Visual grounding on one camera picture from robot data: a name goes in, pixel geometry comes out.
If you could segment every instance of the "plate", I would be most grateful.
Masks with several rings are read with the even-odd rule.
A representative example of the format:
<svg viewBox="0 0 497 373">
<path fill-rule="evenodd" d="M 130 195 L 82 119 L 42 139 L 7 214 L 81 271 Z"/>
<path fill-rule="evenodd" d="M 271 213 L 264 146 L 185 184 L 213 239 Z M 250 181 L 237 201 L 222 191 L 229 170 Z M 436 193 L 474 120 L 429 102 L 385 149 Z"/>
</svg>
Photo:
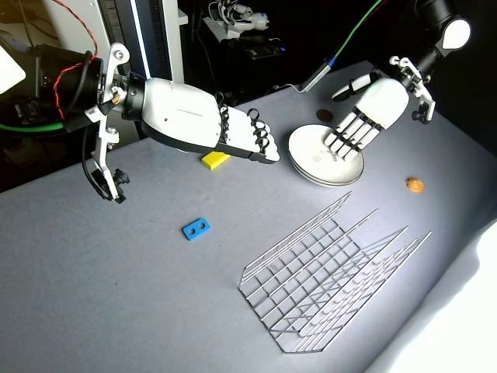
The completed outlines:
<svg viewBox="0 0 497 373">
<path fill-rule="evenodd" d="M 320 124 L 299 127 L 290 136 L 288 148 L 292 164 L 306 179 L 327 187 L 341 187 L 357 181 L 364 170 L 359 153 L 346 162 L 325 145 L 331 129 Z"/>
</svg>

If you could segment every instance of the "wire rack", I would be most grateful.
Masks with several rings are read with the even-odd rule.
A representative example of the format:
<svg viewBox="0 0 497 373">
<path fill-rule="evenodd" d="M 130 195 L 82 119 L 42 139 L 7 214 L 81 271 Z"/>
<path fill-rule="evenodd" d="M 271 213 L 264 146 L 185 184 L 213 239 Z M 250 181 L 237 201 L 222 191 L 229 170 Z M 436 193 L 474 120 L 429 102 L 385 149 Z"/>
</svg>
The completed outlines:
<svg viewBox="0 0 497 373">
<path fill-rule="evenodd" d="M 361 249 L 350 237 L 378 212 L 349 229 L 334 219 L 351 193 L 252 261 L 240 292 L 281 349 L 319 352 L 426 241 L 429 232 L 396 251 L 392 244 L 408 227 Z"/>
</svg>

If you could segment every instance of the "small orange ball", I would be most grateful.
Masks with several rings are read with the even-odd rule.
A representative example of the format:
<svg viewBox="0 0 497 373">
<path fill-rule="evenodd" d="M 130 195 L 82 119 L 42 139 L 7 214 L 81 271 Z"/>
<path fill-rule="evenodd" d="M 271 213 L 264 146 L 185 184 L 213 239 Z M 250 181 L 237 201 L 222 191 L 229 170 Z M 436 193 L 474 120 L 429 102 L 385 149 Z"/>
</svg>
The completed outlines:
<svg viewBox="0 0 497 373">
<path fill-rule="evenodd" d="M 405 185 L 409 188 L 413 193 L 422 193 L 425 190 L 425 184 L 421 179 L 417 177 L 409 177 L 405 181 Z"/>
</svg>

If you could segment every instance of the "gray table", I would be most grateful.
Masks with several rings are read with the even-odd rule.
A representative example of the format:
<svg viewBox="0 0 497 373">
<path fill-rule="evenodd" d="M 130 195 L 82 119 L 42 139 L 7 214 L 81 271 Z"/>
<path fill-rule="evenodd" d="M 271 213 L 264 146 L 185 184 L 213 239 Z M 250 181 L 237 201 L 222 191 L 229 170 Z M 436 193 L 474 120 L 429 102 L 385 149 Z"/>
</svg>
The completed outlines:
<svg viewBox="0 0 497 373">
<path fill-rule="evenodd" d="M 331 92 L 370 67 L 242 106 L 271 124 L 282 153 L 275 165 L 231 158 L 210 172 L 199 155 L 143 140 L 109 156 L 132 179 L 122 205 L 96 197 L 80 165 L 0 195 L 0 371 L 362 371 L 483 224 L 497 182 L 497 159 L 439 114 L 429 126 L 411 122 L 414 102 L 365 151 L 352 186 L 300 177 L 287 135 L 317 123 L 320 108 L 343 117 L 354 99 L 331 103 Z M 408 176 L 426 192 L 409 192 Z M 239 276 L 350 190 L 343 225 L 380 208 L 358 240 L 404 225 L 405 240 L 433 236 L 326 352 L 283 354 L 238 292 Z M 188 242 L 181 227 L 199 217 L 213 228 Z"/>
</svg>

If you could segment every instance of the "blue block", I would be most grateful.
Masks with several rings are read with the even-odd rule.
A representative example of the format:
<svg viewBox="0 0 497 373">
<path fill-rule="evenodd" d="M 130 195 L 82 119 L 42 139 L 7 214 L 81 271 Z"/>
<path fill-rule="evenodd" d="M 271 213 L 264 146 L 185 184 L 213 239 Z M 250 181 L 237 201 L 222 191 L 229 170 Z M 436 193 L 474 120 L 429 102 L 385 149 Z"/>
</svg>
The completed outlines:
<svg viewBox="0 0 497 373">
<path fill-rule="evenodd" d="M 189 241 L 192 241 L 209 231 L 210 224 L 204 218 L 195 220 L 192 224 L 188 224 L 186 227 L 183 228 L 183 233 Z"/>
</svg>

